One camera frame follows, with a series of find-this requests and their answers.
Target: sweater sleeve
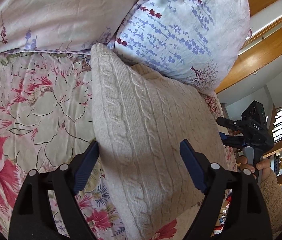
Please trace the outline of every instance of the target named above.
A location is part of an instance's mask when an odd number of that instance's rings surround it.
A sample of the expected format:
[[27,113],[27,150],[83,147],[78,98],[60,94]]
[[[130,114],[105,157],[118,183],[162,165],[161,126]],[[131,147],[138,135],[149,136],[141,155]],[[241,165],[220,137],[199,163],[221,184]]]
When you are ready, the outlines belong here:
[[260,190],[267,205],[272,233],[277,234],[282,230],[282,189],[273,171],[261,183]]

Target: pillowcase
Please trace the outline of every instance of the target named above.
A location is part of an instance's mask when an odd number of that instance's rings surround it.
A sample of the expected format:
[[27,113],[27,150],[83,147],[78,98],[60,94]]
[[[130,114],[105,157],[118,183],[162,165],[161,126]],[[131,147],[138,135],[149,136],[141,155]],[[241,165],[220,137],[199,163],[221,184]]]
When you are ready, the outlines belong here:
[[148,240],[203,199],[180,142],[227,167],[216,122],[198,91],[142,64],[91,49],[92,119],[108,189],[128,239]]
[[89,52],[110,41],[137,1],[0,0],[0,52]]
[[228,74],[249,32],[248,0],[139,0],[116,36],[129,65],[211,93]]

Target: ceiling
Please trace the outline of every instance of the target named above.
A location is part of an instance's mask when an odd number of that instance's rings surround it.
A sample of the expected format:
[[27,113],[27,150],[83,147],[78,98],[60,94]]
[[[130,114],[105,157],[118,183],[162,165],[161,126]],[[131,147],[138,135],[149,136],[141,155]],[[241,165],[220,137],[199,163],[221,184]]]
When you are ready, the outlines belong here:
[[220,103],[232,104],[264,87],[266,83],[282,72],[282,55],[233,86],[218,93]]

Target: bed sheet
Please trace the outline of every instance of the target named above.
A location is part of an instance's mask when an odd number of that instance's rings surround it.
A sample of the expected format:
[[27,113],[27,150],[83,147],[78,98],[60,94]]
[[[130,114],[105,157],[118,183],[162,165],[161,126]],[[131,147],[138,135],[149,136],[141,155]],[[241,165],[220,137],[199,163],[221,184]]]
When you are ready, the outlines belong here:
[[[0,231],[4,236],[8,236],[13,206],[27,172],[53,171],[83,153],[95,138],[91,85],[88,55],[0,54]],[[202,97],[215,118],[222,116],[215,93]],[[228,169],[236,170],[232,149],[225,147],[224,154]],[[52,191],[49,197],[57,229],[67,235]],[[98,240],[126,239],[100,159],[76,200]],[[152,239],[182,239],[201,203],[162,227]]]

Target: cable knit pattern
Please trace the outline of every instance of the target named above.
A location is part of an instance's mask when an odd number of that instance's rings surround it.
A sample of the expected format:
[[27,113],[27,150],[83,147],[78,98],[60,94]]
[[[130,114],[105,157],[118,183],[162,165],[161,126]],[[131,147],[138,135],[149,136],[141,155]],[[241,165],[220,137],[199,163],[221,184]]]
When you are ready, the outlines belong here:
[[197,90],[91,49],[93,125],[111,199],[127,238],[148,240],[203,199],[180,157],[188,139],[227,168],[216,122]]
[[277,183],[277,177],[272,171],[270,176],[260,184],[260,190],[266,202],[273,239],[282,231],[282,189]]

